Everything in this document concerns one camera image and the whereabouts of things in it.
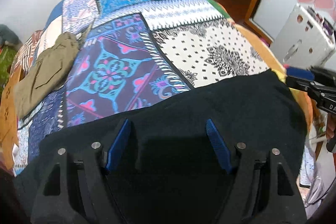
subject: blue gripper pad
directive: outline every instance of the blue gripper pad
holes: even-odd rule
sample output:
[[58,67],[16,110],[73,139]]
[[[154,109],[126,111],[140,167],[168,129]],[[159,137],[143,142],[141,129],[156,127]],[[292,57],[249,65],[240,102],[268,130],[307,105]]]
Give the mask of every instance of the blue gripper pad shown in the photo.
[[288,67],[286,69],[287,76],[293,76],[301,79],[306,79],[309,81],[314,81],[314,74],[310,70]]
[[128,143],[130,133],[131,133],[131,122],[129,119],[126,119],[118,135],[116,136],[112,146],[108,151],[107,163],[105,166],[106,171],[110,172],[117,168],[120,158]]
[[216,153],[219,165],[222,169],[225,169],[228,174],[231,173],[233,169],[231,164],[231,152],[211,119],[208,119],[206,122],[206,132],[212,148]]

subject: black cloth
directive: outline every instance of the black cloth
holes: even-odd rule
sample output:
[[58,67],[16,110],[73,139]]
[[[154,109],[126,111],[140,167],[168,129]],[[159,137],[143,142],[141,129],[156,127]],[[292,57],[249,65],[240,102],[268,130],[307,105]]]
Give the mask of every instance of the black cloth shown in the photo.
[[29,224],[29,218],[16,199],[13,176],[0,168],[0,223]]
[[40,155],[14,180],[30,215],[43,170],[59,148],[81,151],[100,141],[122,118],[135,133],[110,189],[130,223],[210,223],[227,197],[233,177],[220,169],[205,132],[206,120],[221,123],[234,143],[259,151],[278,148],[293,175],[299,173],[305,116],[287,86],[268,70],[236,76],[168,98],[151,107],[65,128],[40,143]]

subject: metal screw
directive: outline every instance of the metal screw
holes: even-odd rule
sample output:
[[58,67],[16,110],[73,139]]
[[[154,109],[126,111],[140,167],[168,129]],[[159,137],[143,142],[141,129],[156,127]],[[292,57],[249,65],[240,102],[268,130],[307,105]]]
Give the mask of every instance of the metal screw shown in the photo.
[[280,150],[279,150],[278,148],[273,148],[273,149],[272,149],[272,153],[273,153],[274,155],[279,155],[279,154],[280,154]]
[[237,143],[237,147],[239,149],[245,149],[246,148],[246,144],[244,144],[244,143]]
[[91,147],[92,147],[93,149],[100,148],[100,142],[94,142],[94,143],[92,143]]
[[57,153],[58,153],[59,155],[63,155],[65,152],[66,152],[65,148],[60,148],[60,149],[57,151]]

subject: patchwork bedspread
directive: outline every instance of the patchwork bedspread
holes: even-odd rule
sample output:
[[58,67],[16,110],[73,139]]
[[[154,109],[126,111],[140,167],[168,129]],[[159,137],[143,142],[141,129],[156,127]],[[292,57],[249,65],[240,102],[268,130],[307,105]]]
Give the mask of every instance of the patchwork bedspread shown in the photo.
[[18,123],[16,174],[52,132],[268,68],[207,0],[63,0],[17,62],[27,72],[59,34],[80,37],[88,27],[65,85]]

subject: hand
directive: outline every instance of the hand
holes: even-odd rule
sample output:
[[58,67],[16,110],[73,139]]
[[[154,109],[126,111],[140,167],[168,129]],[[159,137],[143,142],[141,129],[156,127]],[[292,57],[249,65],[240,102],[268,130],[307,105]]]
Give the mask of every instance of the hand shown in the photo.
[[332,115],[329,113],[327,120],[327,130],[325,131],[325,135],[328,140],[334,137],[335,128],[336,128],[336,115]]

